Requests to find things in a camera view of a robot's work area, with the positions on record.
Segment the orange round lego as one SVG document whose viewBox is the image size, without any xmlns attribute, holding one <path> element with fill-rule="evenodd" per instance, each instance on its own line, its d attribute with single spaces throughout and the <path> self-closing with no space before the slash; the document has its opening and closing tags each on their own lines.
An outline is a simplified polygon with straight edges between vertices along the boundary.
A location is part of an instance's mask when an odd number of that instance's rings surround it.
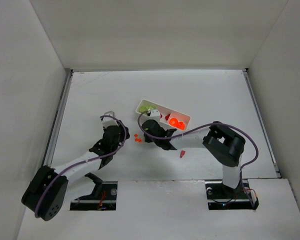
<svg viewBox="0 0 300 240">
<path fill-rule="evenodd" d="M 176 124 L 176 127 L 180 130 L 184 130 L 186 128 L 186 125 L 182 122 L 182 121 L 179 121 L 177 124 Z"/>
<path fill-rule="evenodd" d="M 169 124 L 172 126 L 172 127 L 178 127 L 179 126 L 179 121 L 178 121 L 178 119 L 177 118 L 171 118 L 170 120 L 169 120 Z"/>
</svg>

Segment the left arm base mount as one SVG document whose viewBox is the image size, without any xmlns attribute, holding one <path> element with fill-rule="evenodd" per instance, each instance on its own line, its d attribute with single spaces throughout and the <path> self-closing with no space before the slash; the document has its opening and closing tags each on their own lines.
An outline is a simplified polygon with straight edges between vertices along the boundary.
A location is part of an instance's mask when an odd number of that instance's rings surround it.
<svg viewBox="0 0 300 240">
<path fill-rule="evenodd" d="M 93 173 L 87 173 L 83 180 L 87 192 L 70 202 L 70 211 L 115 211 L 117 208 L 117 181 L 103 181 Z"/>
</svg>

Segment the green lego block large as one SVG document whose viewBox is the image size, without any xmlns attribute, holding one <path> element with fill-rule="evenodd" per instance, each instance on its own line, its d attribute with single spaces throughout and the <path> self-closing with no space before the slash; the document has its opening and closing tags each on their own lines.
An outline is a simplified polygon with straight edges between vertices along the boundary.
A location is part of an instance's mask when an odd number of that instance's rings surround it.
<svg viewBox="0 0 300 240">
<path fill-rule="evenodd" d="M 142 105 L 142 106 L 139 107 L 138 111 L 139 111 L 140 113 L 146 112 L 146 111 L 148 111 L 148 107 L 145 106 L 145 105 Z"/>
</svg>

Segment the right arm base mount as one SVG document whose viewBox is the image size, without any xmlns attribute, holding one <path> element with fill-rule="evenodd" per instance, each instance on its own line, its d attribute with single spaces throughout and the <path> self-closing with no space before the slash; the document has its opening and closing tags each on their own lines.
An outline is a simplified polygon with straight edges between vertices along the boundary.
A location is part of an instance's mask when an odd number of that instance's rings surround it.
<svg viewBox="0 0 300 240">
<path fill-rule="evenodd" d="M 206 181 L 205 188 L 209 210 L 256 210 L 259 207 L 257 193 L 250 188 L 248 181 L 236 189 L 221 181 Z"/>
</svg>

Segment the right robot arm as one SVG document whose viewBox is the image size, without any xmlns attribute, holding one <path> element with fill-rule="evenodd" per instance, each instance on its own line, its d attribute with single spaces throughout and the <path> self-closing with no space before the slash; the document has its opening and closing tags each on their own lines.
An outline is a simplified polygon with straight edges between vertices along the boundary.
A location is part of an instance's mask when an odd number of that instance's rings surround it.
<svg viewBox="0 0 300 240">
<path fill-rule="evenodd" d="M 222 184 L 236 189 L 240 182 L 241 158 L 246 140 L 231 128 L 215 124 L 208 129 L 180 133 L 175 128 L 165 130 L 154 120 L 146 120 L 141 129 L 145 142 L 154 143 L 166 151 L 186 148 L 208 150 L 222 164 Z"/>
</svg>

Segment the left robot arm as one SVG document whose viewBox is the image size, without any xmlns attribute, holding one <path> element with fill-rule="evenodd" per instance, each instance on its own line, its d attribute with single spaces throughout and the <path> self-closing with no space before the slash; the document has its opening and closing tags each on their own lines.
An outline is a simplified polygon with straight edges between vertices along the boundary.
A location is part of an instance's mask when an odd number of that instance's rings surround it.
<svg viewBox="0 0 300 240">
<path fill-rule="evenodd" d="M 126 126 L 110 125 L 102 138 L 79 158 L 57 167 L 40 167 L 25 190 L 21 203 L 34 212 L 36 218 L 49 221 L 61 210 L 67 190 L 82 177 L 97 185 L 102 180 L 92 174 L 109 164 L 114 155 L 130 138 Z"/>
</svg>

